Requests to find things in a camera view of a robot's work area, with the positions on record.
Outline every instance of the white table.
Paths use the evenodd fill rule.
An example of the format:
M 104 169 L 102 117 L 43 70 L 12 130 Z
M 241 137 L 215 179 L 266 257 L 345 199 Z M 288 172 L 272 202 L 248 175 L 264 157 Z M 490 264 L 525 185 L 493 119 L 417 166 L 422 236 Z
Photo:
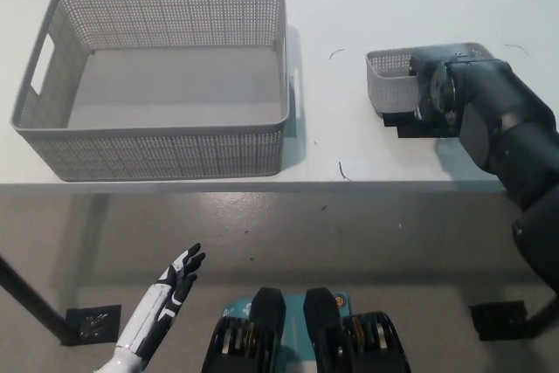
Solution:
M 286 0 L 295 75 L 297 137 L 284 169 L 263 178 L 152 183 L 63 183 L 9 123 L 49 0 L 0 0 L 0 190 L 181 192 L 231 190 L 495 190 L 454 140 L 398 140 L 367 95 L 365 53 L 476 41 L 505 59 L 553 110 L 556 0 Z M 330 54 L 337 52 L 331 59 Z M 340 164 L 346 177 L 340 173 Z

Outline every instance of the robotic hand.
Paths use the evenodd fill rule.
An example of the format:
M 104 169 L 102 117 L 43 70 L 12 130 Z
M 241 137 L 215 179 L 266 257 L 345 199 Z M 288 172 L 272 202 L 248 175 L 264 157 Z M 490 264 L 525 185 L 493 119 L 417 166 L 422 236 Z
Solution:
M 410 75 L 420 95 L 416 118 L 442 117 L 476 165 L 499 178 L 523 211 L 513 223 L 518 250 L 559 294 L 559 134 L 551 109 L 508 63 L 456 45 L 415 49 Z M 559 318 L 557 297 L 529 320 L 517 303 L 474 307 L 480 338 L 532 338 Z
M 139 373 L 172 326 L 197 276 L 205 253 L 200 244 L 183 252 L 144 294 L 116 343 L 113 358 L 98 373 Z

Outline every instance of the large gray basket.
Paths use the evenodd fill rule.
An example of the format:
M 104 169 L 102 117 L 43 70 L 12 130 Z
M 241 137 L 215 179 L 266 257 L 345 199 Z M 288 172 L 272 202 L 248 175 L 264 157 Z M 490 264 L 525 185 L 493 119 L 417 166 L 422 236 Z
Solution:
M 12 124 L 66 181 L 269 176 L 285 36 L 285 0 L 51 0 Z
M 480 44 L 447 45 L 457 51 L 490 59 L 491 53 Z M 379 50 L 367 54 L 367 85 L 369 98 L 377 114 L 409 113 L 419 104 L 418 82 L 410 76 L 410 58 L 414 48 Z

